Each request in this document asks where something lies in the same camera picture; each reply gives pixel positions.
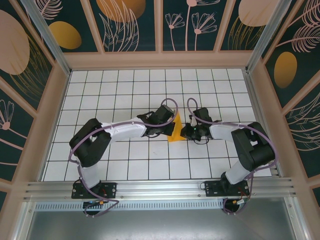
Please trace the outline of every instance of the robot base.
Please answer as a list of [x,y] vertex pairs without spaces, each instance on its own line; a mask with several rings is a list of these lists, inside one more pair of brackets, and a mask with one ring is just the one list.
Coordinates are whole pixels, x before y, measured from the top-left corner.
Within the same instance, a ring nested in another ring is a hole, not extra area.
[[240,197],[241,191],[247,196],[250,194],[248,183],[245,180],[237,184],[230,185],[227,192],[224,190],[220,180],[205,181],[204,190],[206,197]]
[[[75,182],[73,184],[72,199],[96,199],[95,196],[91,195],[87,191],[87,189],[83,186],[81,182]],[[116,198],[116,192],[117,192],[117,183],[115,182],[103,182],[99,183],[93,188],[90,189],[95,194],[106,198],[106,199],[114,199]]]

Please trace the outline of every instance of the yellow block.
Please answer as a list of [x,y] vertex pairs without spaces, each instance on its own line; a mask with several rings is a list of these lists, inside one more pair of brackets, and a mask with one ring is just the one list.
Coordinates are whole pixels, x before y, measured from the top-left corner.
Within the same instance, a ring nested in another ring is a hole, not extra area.
[[176,115],[174,121],[175,123],[174,125],[174,129],[173,129],[173,133],[171,136],[168,136],[168,142],[176,142],[176,141],[181,141],[181,140],[185,140],[184,137],[180,136],[181,133],[181,129],[182,127],[182,122],[181,122],[181,118],[180,118],[180,114],[178,112],[178,114]]

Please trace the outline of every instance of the enclosure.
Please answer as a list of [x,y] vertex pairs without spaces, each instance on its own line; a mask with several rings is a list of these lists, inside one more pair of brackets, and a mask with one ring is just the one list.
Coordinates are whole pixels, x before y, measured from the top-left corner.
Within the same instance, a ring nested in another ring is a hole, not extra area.
[[[320,239],[319,23],[319,0],[1,1],[0,238]],[[227,215],[202,184],[235,144],[121,139],[97,163],[119,204],[87,218],[70,140],[166,98],[181,126],[189,98],[213,121],[259,122],[278,162]]]

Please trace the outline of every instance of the purple cable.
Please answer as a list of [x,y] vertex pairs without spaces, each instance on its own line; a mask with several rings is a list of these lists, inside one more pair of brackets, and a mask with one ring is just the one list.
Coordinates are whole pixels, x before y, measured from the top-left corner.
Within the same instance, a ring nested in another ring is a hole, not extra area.
[[[211,122],[211,121],[202,120],[201,118],[195,116],[195,114],[191,111],[191,109],[190,109],[190,107],[189,107],[189,101],[190,101],[190,100],[192,100],[192,101],[195,102],[196,108],[198,108],[198,103],[197,103],[197,101],[196,101],[194,98],[192,98],[192,97],[190,97],[190,98],[186,101],[186,106],[187,106],[190,114],[191,114],[195,119],[197,119],[198,121],[200,121],[200,122],[202,122],[202,123],[205,123],[205,124],[210,124],[210,125],[227,125],[227,126],[232,126],[232,127],[240,127],[240,128],[249,129],[249,130],[257,133],[257,134],[260,135],[261,137],[263,137],[263,138],[267,141],[267,143],[271,146],[271,148],[272,148],[272,150],[273,150],[273,152],[274,152],[274,161],[273,161],[270,165],[268,165],[268,166],[258,167],[257,169],[255,169],[254,171],[250,172],[250,173],[245,177],[245,180],[251,179],[250,195],[249,195],[249,197],[250,197],[250,196],[251,196],[251,192],[252,192],[252,187],[253,187],[254,173],[257,172],[257,171],[260,171],[260,170],[262,170],[262,169],[269,169],[269,168],[271,168],[272,166],[274,166],[274,165],[277,164],[277,161],[278,161],[278,159],[279,159],[279,154],[278,154],[278,151],[277,151],[277,149],[276,149],[276,146],[274,145],[274,143],[273,143],[266,135],[264,135],[262,132],[260,132],[259,130],[255,129],[255,128],[253,128],[253,127],[250,127],[250,126],[247,126],[247,125],[243,125],[243,124],[237,124],[237,123],[233,123],[233,122],[222,122],[222,121],[220,121],[220,122]],[[225,204],[226,204],[226,201],[227,201],[227,200],[228,200],[228,198],[225,198],[225,199],[223,200],[223,205],[222,205],[222,206],[223,206],[223,209],[222,209],[222,210],[223,210],[226,214],[227,214],[227,213],[230,214],[230,213],[233,213],[233,212],[231,212],[231,211],[229,211],[228,209],[225,208]],[[246,206],[246,205],[247,205],[247,204],[245,204],[245,205],[239,210],[238,214],[241,213],[241,212],[245,209],[245,206]]]
[[74,146],[74,148],[71,150],[70,154],[69,154],[69,157],[68,157],[68,160],[74,164],[77,164],[78,167],[78,173],[79,173],[79,176],[80,176],[80,180],[82,182],[82,184],[84,185],[85,189],[91,194],[93,195],[94,197],[102,200],[102,201],[107,201],[107,202],[115,202],[115,204],[111,205],[110,207],[108,207],[106,210],[104,211],[100,211],[99,213],[97,213],[96,215],[89,215],[87,214],[87,209],[90,207],[90,205],[88,205],[85,209],[84,209],[84,213],[87,217],[89,218],[94,218],[94,217],[99,217],[103,214],[105,214],[106,212],[108,212],[110,209],[112,209],[113,207],[115,207],[119,201],[116,200],[116,199],[109,199],[109,198],[105,198],[105,197],[102,197],[102,196],[99,196],[97,194],[95,194],[93,191],[90,190],[90,188],[87,186],[86,182],[84,181],[83,179],[83,175],[81,173],[81,169],[80,169],[80,163],[77,161],[77,160],[72,160],[71,157],[72,155],[75,153],[75,151],[78,149],[78,147],[83,144],[88,138],[90,138],[92,135],[100,132],[100,131],[103,131],[103,130],[106,130],[106,129],[112,129],[112,128],[115,128],[115,127],[118,127],[118,126],[122,126],[122,125],[128,125],[128,124],[138,124],[138,125],[145,125],[147,127],[154,127],[154,128],[161,128],[161,127],[164,127],[170,123],[172,123],[177,114],[178,114],[178,104],[175,100],[173,100],[172,98],[166,98],[164,99],[162,102],[161,102],[161,105],[166,101],[166,100],[170,100],[172,101],[174,104],[175,104],[175,113],[174,113],[174,116],[172,119],[170,119],[169,121],[167,121],[166,123],[162,123],[162,124],[158,124],[158,125],[155,125],[155,124],[149,124],[149,123],[144,123],[144,122],[140,122],[140,121],[126,121],[126,122],[119,122],[119,123],[116,123],[116,124],[113,124],[113,125],[108,125],[108,126],[104,126],[104,127],[101,127],[101,128],[98,128],[96,130],[94,130],[93,132],[89,133],[87,136],[85,136],[77,145]]

